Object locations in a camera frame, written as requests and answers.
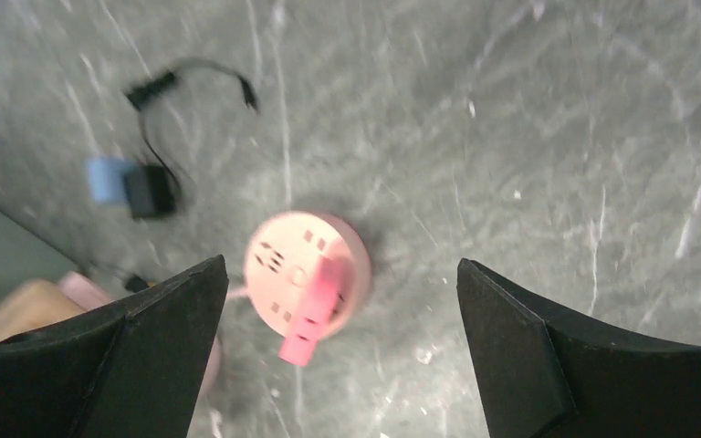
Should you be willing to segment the blue plug adapter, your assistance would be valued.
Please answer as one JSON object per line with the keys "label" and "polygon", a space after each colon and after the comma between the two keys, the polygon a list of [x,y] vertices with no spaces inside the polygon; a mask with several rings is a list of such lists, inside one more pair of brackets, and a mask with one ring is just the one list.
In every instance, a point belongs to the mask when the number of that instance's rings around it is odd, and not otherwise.
{"label": "blue plug adapter", "polygon": [[133,161],[117,157],[99,156],[87,160],[89,193],[100,205],[125,205],[125,174],[136,167]]}

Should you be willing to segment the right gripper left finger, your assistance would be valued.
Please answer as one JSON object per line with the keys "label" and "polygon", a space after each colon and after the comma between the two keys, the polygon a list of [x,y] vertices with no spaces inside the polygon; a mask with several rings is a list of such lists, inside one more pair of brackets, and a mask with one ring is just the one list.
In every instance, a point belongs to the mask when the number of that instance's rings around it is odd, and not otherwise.
{"label": "right gripper left finger", "polygon": [[217,255],[0,342],[0,437],[184,437],[225,304]]}

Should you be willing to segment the black power adapter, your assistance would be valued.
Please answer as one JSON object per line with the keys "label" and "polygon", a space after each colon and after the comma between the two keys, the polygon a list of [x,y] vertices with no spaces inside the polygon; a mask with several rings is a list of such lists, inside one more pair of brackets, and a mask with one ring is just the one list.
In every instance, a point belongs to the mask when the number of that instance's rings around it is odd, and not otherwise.
{"label": "black power adapter", "polygon": [[149,138],[147,112],[159,98],[180,86],[183,74],[208,69],[235,78],[247,108],[259,111],[258,96],[251,80],[234,68],[203,57],[184,57],[152,78],[129,86],[124,97],[137,115],[139,133],[155,163],[141,163],[123,175],[126,202],[134,220],[158,219],[175,214],[179,209],[181,181],[157,152]]}

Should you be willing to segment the pink socket cable plug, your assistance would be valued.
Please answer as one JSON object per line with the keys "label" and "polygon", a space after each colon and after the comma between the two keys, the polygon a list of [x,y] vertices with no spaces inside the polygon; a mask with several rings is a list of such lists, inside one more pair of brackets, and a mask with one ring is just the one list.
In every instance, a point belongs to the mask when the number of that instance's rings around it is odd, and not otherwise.
{"label": "pink socket cable plug", "polygon": [[[57,286],[67,298],[87,311],[108,305],[114,301],[110,294],[93,283],[89,278],[77,272],[65,274],[57,282]],[[222,353],[221,342],[218,337],[215,337],[205,367],[199,397],[205,396],[212,389],[220,370]]]}

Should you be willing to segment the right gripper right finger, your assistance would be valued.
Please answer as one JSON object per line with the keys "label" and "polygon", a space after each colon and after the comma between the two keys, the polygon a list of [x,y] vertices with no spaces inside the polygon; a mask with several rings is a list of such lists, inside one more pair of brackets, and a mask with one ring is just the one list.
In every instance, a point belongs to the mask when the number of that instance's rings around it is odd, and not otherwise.
{"label": "right gripper right finger", "polygon": [[537,295],[476,261],[457,297],[493,437],[701,437],[701,347]]}

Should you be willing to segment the pink round socket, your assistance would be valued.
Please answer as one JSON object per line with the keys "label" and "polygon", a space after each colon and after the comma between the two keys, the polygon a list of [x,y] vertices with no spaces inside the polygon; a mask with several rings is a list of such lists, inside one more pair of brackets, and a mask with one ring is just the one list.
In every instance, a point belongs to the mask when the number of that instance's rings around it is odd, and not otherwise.
{"label": "pink round socket", "polygon": [[289,211],[262,223],[251,237],[243,265],[243,284],[229,299],[247,298],[276,333],[287,333],[306,287],[322,258],[341,261],[344,283],[330,322],[330,338],[357,313],[371,291],[369,252],[357,231],[337,215]]}

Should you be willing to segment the beige cube socket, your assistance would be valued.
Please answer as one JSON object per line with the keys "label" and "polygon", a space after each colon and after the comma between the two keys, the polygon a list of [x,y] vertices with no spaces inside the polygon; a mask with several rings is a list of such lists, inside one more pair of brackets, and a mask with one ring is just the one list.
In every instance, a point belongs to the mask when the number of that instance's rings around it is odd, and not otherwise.
{"label": "beige cube socket", "polygon": [[25,282],[0,301],[0,342],[84,312],[55,284],[46,280]]}

